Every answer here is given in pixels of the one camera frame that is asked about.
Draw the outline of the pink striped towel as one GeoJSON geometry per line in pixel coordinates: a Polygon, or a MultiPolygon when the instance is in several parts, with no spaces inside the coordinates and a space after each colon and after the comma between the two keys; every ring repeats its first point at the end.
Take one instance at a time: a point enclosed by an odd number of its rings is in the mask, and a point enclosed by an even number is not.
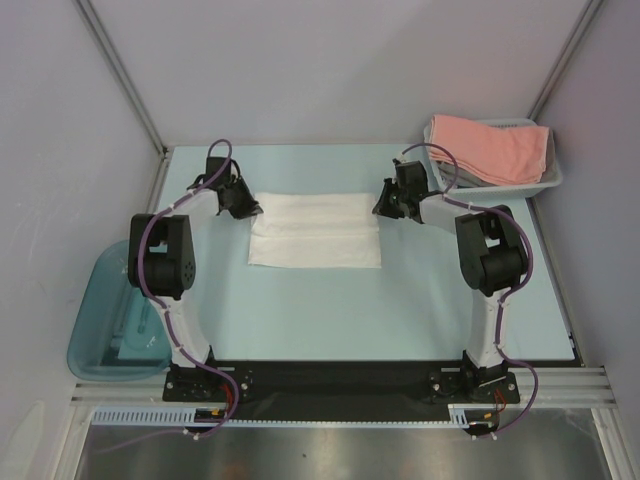
{"type": "Polygon", "coordinates": [[[429,157],[448,181],[464,187],[534,184],[547,169],[547,127],[499,128],[465,118],[431,119],[429,157]]]}

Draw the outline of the right aluminium corner post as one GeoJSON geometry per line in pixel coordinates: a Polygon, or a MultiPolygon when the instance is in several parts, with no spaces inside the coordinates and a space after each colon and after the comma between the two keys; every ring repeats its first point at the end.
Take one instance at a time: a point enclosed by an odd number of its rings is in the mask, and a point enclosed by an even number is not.
{"type": "Polygon", "coordinates": [[[607,4],[608,1],[606,0],[589,0],[585,2],[566,41],[562,45],[560,53],[527,113],[529,120],[538,121],[541,118],[541,115],[544,113],[550,100],[568,73],[573,60],[586,41],[590,30],[597,22],[607,4]]]}

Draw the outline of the left aluminium corner post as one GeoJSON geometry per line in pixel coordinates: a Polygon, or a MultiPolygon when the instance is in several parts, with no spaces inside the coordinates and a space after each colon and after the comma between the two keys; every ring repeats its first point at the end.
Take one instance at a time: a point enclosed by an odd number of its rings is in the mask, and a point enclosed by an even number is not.
{"type": "Polygon", "coordinates": [[[73,0],[72,4],[94,41],[107,68],[114,77],[124,99],[132,109],[134,117],[142,127],[156,153],[161,158],[164,158],[167,153],[167,147],[161,139],[144,100],[93,2],[89,0],[73,0]]]}

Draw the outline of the white towel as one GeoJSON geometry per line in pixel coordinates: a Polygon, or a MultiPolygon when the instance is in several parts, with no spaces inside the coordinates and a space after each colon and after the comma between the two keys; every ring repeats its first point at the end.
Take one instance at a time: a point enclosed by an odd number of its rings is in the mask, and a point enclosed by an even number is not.
{"type": "Polygon", "coordinates": [[[379,269],[379,223],[370,193],[260,192],[248,263],[290,269],[379,269]]]}

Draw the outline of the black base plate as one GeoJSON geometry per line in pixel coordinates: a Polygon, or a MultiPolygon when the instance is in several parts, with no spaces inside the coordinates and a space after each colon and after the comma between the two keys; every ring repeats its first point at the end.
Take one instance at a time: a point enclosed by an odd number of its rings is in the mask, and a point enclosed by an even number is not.
{"type": "Polygon", "coordinates": [[[437,405],[471,404],[489,409],[519,403],[517,381],[509,370],[506,380],[478,397],[454,394],[461,365],[462,360],[214,361],[213,372],[171,365],[162,398],[198,405],[232,399],[238,403],[235,412],[291,407],[350,415],[376,409],[416,414],[437,405]]]}

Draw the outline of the aluminium corner post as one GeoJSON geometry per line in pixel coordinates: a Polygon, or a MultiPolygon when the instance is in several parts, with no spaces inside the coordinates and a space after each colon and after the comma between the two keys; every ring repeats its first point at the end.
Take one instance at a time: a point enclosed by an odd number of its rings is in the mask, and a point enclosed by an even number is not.
{"type": "Polygon", "coordinates": [[[72,4],[94,41],[107,68],[114,77],[124,99],[132,109],[134,117],[142,127],[156,153],[161,158],[164,158],[167,153],[167,147],[161,139],[144,100],[93,2],[89,0],[73,0],[72,4]]]}
{"type": "Polygon", "coordinates": [[[608,1],[606,0],[589,0],[585,2],[566,41],[562,45],[560,53],[527,113],[529,120],[538,121],[541,118],[541,115],[544,113],[550,100],[568,73],[573,60],[586,41],[590,30],[597,22],[607,4],[608,1]]]}

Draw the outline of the teal plastic tray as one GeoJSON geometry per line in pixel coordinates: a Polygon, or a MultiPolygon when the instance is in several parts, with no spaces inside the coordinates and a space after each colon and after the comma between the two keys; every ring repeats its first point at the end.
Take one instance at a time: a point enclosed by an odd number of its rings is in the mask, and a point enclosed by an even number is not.
{"type": "Polygon", "coordinates": [[[124,382],[164,371],[171,347],[163,323],[141,291],[129,283],[129,244],[97,259],[71,334],[67,365],[80,380],[124,382]]]}

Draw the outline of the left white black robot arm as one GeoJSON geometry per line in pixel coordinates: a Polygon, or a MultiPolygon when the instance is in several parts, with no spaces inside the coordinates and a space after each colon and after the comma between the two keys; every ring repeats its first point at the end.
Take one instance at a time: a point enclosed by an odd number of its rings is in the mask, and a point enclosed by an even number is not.
{"type": "Polygon", "coordinates": [[[209,155],[205,172],[176,201],[154,214],[136,214],[130,222],[128,275],[161,318],[172,348],[171,364],[192,368],[185,388],[199,400],[214,397],[220,376],[213,350],[200,326],[189,290],[196,275],[193,233],[223,212],[235,220],[263,213],[238,163],[209,155]]]}

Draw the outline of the white perforated plastic basket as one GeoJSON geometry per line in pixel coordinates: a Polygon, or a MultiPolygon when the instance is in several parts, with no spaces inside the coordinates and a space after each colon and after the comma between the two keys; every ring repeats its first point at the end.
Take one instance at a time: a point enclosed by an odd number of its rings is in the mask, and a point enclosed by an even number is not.
{"type": "Polygon", "coordinates": [[[551,128],[529,119],[469,120],[436,114],[424,129],[428,166],[458,198],[532,197],[562,182],[551,128]],[[448,152],[434,148],[439,145],[448,152]]]}

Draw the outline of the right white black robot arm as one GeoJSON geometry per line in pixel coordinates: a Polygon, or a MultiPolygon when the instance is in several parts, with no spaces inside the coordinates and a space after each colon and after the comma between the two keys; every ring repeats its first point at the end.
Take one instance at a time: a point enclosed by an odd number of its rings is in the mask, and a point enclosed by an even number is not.
{"type": "Polygon", "coordinates": [[[393,164],[395,176],[383,181],[372,213],[411,219],[455,236],[460,271],[473,300],[471,336],[453,393],[474,402],[484,401],[507,379],[502,330],[509,297],[532,274],[530,242],[509,207],[482,207],[455,200],[429,189],[422,163],[395,159],[393,164]]]}

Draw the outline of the aluminium frame rail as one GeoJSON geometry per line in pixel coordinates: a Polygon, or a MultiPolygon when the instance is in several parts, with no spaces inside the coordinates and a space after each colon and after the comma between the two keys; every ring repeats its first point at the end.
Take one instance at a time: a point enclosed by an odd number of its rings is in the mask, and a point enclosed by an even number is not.
{"type": "MultiPolygon", "coordinates": [[[[538,368],[535,408],[615,408],[617,402],[606,371],[598,368],[538,368]]],[[[80,381],[71,395],[73,406],[163,405],[164,377],[130,382],[80,381]]]]}

